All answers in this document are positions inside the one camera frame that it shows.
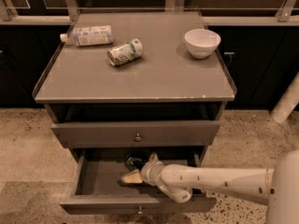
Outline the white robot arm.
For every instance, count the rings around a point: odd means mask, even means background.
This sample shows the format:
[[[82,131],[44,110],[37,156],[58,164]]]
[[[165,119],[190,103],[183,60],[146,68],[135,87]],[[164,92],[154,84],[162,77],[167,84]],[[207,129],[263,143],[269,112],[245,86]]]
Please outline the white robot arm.
[[[149,156],[140,169],[121,177],[126,184],[145,182],[177,203],[194,189],[215,191],[267,205],[266,224],[299,224],[299,150],[284,155],[273,169],[202,168],[163,164]]]

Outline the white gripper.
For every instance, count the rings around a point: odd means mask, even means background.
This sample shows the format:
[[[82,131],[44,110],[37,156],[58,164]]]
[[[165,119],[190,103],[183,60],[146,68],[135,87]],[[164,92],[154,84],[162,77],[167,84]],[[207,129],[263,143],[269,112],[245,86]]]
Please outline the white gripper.
[[[164,164],[158,160],[157,153],[153,151],[149,156],[149,161],[143,166],[141,173],[138,169],[135,169],[123,175],[121,181],[126,184],[141,184],[144,181],[152,186],[159,185]]]

